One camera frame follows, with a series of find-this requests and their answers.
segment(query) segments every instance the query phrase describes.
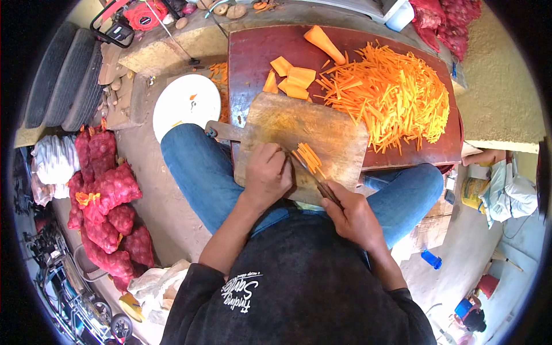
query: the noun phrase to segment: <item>blue jeans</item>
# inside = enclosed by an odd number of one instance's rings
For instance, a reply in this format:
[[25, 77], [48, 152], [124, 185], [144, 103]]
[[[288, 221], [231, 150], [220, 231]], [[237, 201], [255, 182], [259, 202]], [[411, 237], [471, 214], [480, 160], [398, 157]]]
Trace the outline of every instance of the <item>blue jeans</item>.
[[[201, 127], [182, 124], [165, 134], [161, 152], [182, 194], [207, 230], [215, 233], [243, 191], [234, 181], [230, 148], [207, 137]], [[374, 172], [364, 177], [364, 184], [378, 191], [367, 200], [389, 248], [414, 229], [443, 191], [443, 177], [429, 163]], [[257, 221], [251, 236], [288, 218], [295, 210], [289, 200], [280, 200]], [[306, 212], [319, 214], [320, 222], [331, 221], [323, 211]]]

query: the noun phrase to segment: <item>right hand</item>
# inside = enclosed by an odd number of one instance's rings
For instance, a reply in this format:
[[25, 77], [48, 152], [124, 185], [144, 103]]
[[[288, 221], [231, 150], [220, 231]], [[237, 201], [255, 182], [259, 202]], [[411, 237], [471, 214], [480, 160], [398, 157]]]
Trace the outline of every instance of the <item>right hand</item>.
[[335, 181], [327, 181], [327, 185], [344, 208], [342, 211], [327, 198], [322, 200], [322, 207], [333, 220], [337, 233], [368, 253], [387, 250], [381, 226], [366, 198], [362, 194], [348, 191]]
[[258, 144], [246, 168], [246, 187], [242, 195], [260, 213], [284, 196], [292, 184], [291, 162], [280, 145]]

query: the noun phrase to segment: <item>blue bottle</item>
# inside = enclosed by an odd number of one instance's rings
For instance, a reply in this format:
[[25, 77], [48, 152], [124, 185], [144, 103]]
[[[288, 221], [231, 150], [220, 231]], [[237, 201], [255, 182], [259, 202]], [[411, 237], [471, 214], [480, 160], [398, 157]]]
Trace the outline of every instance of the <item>blue bottle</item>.
[[428, 264], [433, 266], [434, 269], [441, 268], [441, 264], [443, 263], [443, 260], [441, 260], [440, 257], [431, 254], [429, 250], [424, 250], [422, 252], [422, 259], [424, 259]]

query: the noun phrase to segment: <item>red table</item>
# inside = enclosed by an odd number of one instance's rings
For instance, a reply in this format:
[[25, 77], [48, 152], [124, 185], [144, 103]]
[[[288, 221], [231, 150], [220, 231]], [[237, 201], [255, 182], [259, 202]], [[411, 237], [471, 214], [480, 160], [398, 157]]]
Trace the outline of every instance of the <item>red table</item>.
[[[444, 61], [412, 46], [371, 33], [328, 26], [322, 28], [339, 50], [347, 50], [350, 60], [361, 61], [360, 56], [353, 50], [366, 47], [368, 41], [375, 44], [376, 39], [382, 45], [389, 45], [389, 48], [397, 53], [406, 54], [411, 51], [436, 71], [449, 91], [450, 114], [446, 133], [435, 144], [429, 144], [424, 140], [423, 149], [419, 151], [416, 151], [414, 143], [403, 145], [402, 156], [399, 155], [398, 149], [388, 149], [382, 154], [374, 153], [370, 148], [364, 156], [362, 170], [408, 167], [423, 162], [434, 165], [460, 163], [460, 119], [450, 74]], [[245, 125], [251, 101], [262, 91], [268, 72], [272, 69], [270, 62], [278, 56], [283, 56], [294, 66], [321, 71], [322, 65], [329, 57], [303, 38], [309, 29], [310, 26], [304, 25], [279, 25], [234, 31], [230, 34], [228, 87], [232, 125]], [[276, 78], [278, 83], [283, 79], [277, 74]], [[317, 83], [312, 83], [308, 91], [310, 94], [322, 95], [323, 91], [320, 89]], [[323, 104], [321, 98], [312, 97], [312, 100]], [[237, 152], [236, 148], [237, 145], [233, 145], [233, 152]]]

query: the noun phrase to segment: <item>tire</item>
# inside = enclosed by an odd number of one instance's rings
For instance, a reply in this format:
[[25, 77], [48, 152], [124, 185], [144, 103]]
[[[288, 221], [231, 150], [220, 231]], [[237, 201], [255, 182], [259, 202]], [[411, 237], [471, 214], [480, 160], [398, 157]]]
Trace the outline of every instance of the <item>tire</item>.
[[109, 304], [103, 298], [99, 297], [93, 299], [91, 303], [96, 308], [98, 313], [100, 313], [102, 321], [104, 321], [107, 325], [111, 325], [113, 312], [111, 311]]
[[132, 321], [126, 314], [114, 315], [110, 326], [111, 333], [118, 339], [126, 339], [132, 335]]
[[26, 128], [37, 128], [44, 120], [57, 75], [61, 70], [77, 29], [76, 25], [64, 22], [48, 44], [36, 71], [25, 106]]
[[98, 75], [102, 66], [101, 42], [96, 42], [92, 56], [88, 61], [86, 72], [78, 88], [73, 105], [61, 127], [67, 132], [74, 132], [82, 124], [88, 123], [102, 98], [102, 86], [98, 84]]
[[57, 76], [48, 108], [46, 108], [43, 123], [47, 127], [61, 125], [65, 120], [65, 116], [69, 113], [82, 78], [86, 73], [86, 67], [94, 49], [94, 42], [95, 39], [90, 30], [77, 30], [77, 34], [61, 66], [60, 74]]

